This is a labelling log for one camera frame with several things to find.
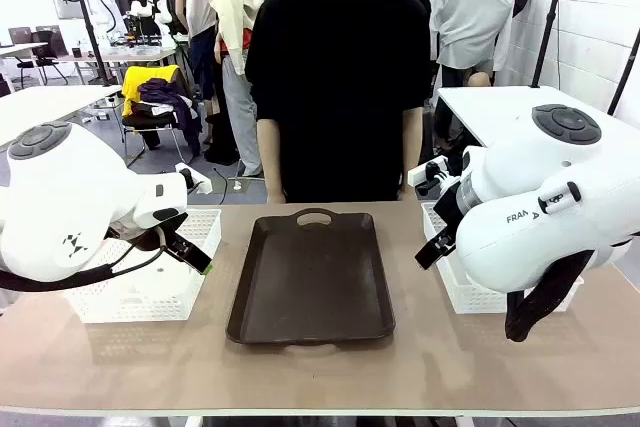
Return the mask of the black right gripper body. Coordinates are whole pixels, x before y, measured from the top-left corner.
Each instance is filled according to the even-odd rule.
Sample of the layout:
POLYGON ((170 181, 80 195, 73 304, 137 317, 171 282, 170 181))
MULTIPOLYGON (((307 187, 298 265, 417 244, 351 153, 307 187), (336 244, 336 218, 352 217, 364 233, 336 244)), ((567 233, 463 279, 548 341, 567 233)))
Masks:
POLYGON ((434 211, 445 224, 446 233, 449 236, 457 234, 458 227, 468 212, 464 199, 458 194, 460 181, 456 181, 447 187, 435 204, 434 211))

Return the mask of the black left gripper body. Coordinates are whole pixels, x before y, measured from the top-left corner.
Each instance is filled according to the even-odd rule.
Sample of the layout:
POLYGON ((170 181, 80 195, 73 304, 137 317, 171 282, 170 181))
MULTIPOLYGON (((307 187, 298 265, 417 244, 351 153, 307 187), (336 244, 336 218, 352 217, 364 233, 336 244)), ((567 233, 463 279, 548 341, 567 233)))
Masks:
POLYGON ((119 233, 109 227, 107 238, 124 241, 138 250, 148 252, 166 247, 173 234, 168 226, 160 224, 149 230, 135 231, 133 233, 119 233))

